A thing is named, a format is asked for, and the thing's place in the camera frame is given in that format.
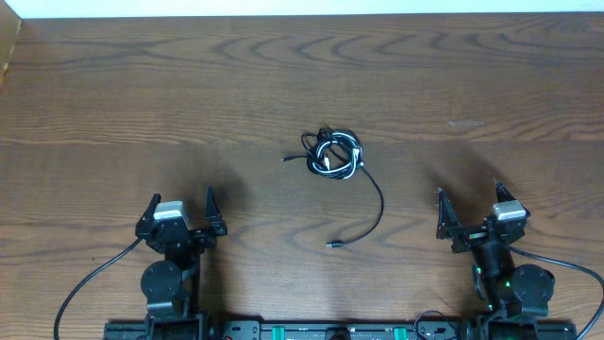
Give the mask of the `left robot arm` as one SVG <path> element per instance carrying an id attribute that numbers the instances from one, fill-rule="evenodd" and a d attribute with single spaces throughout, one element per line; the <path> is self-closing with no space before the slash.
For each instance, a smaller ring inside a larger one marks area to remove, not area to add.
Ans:
<path id="1" fill-rule="evenodd" d="M 220 339 L 223 332 L 207 312 L 198 307 L 200 257 L 227 235 L 227 224 L 214 192 L 206 190 L 205 220 L 201 229 L 189 228 L 181 201 L 163 202 L 153 195 L 137 222 L 135 235 L 163 256 L 143 272 L 141 289 L 146 297 L 146 339 Z"/>

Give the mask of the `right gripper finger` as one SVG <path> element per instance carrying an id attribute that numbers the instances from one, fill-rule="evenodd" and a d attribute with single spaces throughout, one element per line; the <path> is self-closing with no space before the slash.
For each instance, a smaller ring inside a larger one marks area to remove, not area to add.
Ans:
<path id="1" fill-rule="evenodd" d="M 438 189 L 438 208 L 439 216 L 436 235 L 456 236 L 461 228 L 461 223 L 443 188 Z"/>
<path id="2" fill-rule="evenodd" d="M 515 197 L 507 189 L 503 182 L 497 181 L 495 183 L 495 194 L 498 203 L 514 201 Z"/>

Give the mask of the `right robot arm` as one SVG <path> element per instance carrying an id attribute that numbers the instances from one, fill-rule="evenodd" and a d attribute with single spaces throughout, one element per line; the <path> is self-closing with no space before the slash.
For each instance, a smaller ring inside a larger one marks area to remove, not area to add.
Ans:
<path id="1" fill-rule="evenodd" d="M 490 312 L 462 321 L 459 339 L 536 339 L 538 320 L 548 315 L 553 274 L 536 264 L 516 265 L 510 245 L 525 235 L 530 212 L 498 181 L 492 212 L 465 227 L 445 190 L 438 190 L 436 237 L 452 242 L 454 253 L 473 256 L 473 281 Z"/>

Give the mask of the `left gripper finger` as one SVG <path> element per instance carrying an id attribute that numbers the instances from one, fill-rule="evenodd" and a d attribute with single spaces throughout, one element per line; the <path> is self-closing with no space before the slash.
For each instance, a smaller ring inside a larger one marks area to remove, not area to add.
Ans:
<path id="1" fill-rule="evenodd" d="M 214 192 L 211 186 L 206 190 L 206 209 L 205 219 L 211 227 L 221 227 L 223 225 L 223 216 L 216 204 Z"/>
<path id="2" fill-rule="evenodd" d="M 153 215 L 154 215 L 155 209 L 160 204 L 160 201 L 161 201 L 161 195 L 160 194 L 153 194 L 153 196 L 152 196 L 152 198 L 151 198 L 151 200 L 150 200 L 150 202 L 149 202 L 146 210 L 144 211 L 144 213 L 143 213 L 143 215 L 141 217 L 142 221 L 146 221 L 146 220 L 149 220 L 149 219 L 151 219 L 151 220 L 154 219 Z"/>

